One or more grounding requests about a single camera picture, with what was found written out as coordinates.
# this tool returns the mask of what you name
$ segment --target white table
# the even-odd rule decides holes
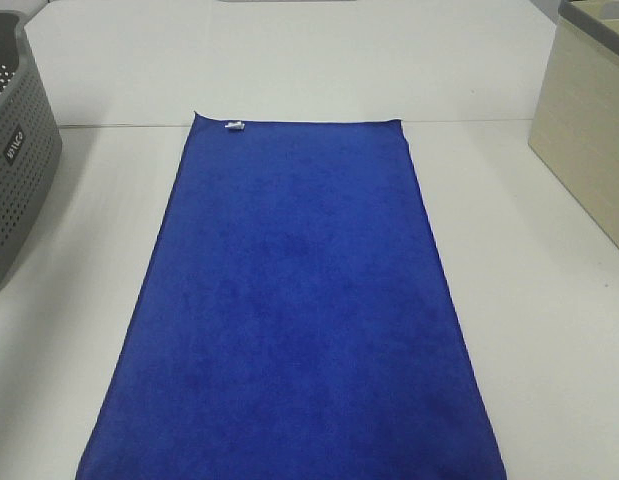
[[[140,2],[147,8],[131,20],[124,15],[112,20],[107,9],[113,3],[132,13],[130,1],[60,0],[28,27],[59,121],[175,126],[62,130],[58,176],[18,268],[0,292],[0,480],[73,478],[166,206],[188,132],[178,125],[190,124],[191,110],[243,119],[324,120],[331,119],[329,102],[334,120],[403,115],[428,120],[404,123],[405,135],[510,480],[619,480],[619,251],[526,145],[526,118],[551,43],[551,25],[542,14],[526,0],[473,2],[479,12],[474,21],[476,16],[496,17],[469,27],[476,35],[484,32],[483,47],[501,51],[502,58],[517,56],[525,69],[535,65],[534,71],[499,70],[490,63],[498,63],[498,55],[483,63],[467,61],[466,75],[449,78],[443,92],[434,91],[414,68],[446,75],[452,70],[448,62],[466,59],[458,52],[426,56],[415,40],[427,38],[421,29],[459,30],[458,12],[468,12],[461,2],[451,2],[456,13],[445,16],[435,13],[439,2],[423,1],[429,13],[420,17],[396,14],[390,7],[405,12],[411,3],[389,0],[382,2],[384,10],[371,0],[328,8],[263,4],[263,16],[253,4],[219,6],[201,0],[181,11],[172,5],[184,2]],[[354,15],[359,21],[349,25],[338,15],[345,8],[354,11],[352,5],[362,10]],[[334,11],[326,17],[316,14],[310,28],[298,31],[293,12],[308,8]],[[383,14],[394,23],[377,21]],[[276,16],[288,23],[279,25]],[[513,27],[518,33],[507,31],[511,19],[522,25]],[[200,37],[190,27],[198,23],[211,33]],[[383,46],[391,46],[390,38],[403,38],[394,49],[372,48],[367,60],[378,66],[374,81],[390,85],[393,80],[396,91],[374,93],[369,78],[357,77],[372,72],[363,65],[362,52],[345,67],[330,56],[329,42],[320,43],[329,37],[333,48],[342,51],[336,39],[360,40],[371,27],[376,30],[369,35]],[[81,30],[107,29],[122,51],[111,51],[113,40],[104,39],[102,62],[92,56],[92,61],[76,63],[80,52],[96,44]],[[184,79],[168,94],[157,93],[165,101],[144,101],[148,91],[160,92],[166,74],[152,66],[148,50],[137,43],[143,29],[153,32],[154,45],[160,32],[168,32],[165,41],[180,46],[173,55],[159,55],[172,67],[170,75],[200,76],[200,84]],[[413,37],[409,29],[416,32]],[[263,36],[238,48],[257,30]],[[257,62],[254,51],[264,52],[267,43],[278,51],[287,48],[275,45],[281,31],[290,42],[288,54],[279,62]],[[222,48],[233,52],[230,57],[216,50],[220,38],[228,42]],[[319,42],[315,51],[304,43],[308,38]],[[303,55],[296,59],[292,51],[298,49]],[[475,44],[466,49],[480,50]],[[195,68],[181,65],[199,52],[222,68],[216,71],[202,61]],[[396,65],[410,55],[420,58],[419,66]],[[323,77],[308,67],[321,57]],[[75,71],[77,65],[94,63],[92,70]],[[250,78],[268,79],[261,88],[270,102],[252,98],[257,84],[240,88],[235,79],[230,80],[233,88],[218,88],[220,97],[205,91],[205,85],[223,85],[225,73],[237,72],[240,65]],[[147,68],[158,76],[141,74]],[[335,80],[321,80],[332,72],[338,81],[351,80],[349,97],[336,95],[344,87]],[[463,85],[474,79],[487,88],[482,72],[513,80],[495,82],[492,95],[483,92],[478,102]],[[134,88],[126,87],[126,95],[103,96],[109,90],[107,78],[116,75],[135,79]],[[289,80],[310,88],[294,96]],[[414,87],[412,97],[408,83]],[[113,85],[126,83],[118,79]],[[476,121],[483,117],[487,121]]]

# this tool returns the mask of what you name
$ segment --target gray plastic basket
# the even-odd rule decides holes
[[[25,17],[0,11],[0,284],[51,186],[62,141]]]

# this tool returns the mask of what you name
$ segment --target microfiber towel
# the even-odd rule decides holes
[[[399,121],[196,116],[78,480],[503,480]]]

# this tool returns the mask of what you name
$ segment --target white wall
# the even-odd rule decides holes
[[[560,6],[560,0],[531,0],[531,3],[538,7],[554,22],[558,20],[558,7]]]
[[[31,17],[47,3],[47,0],[0,0],[0,10],[19,10]]]

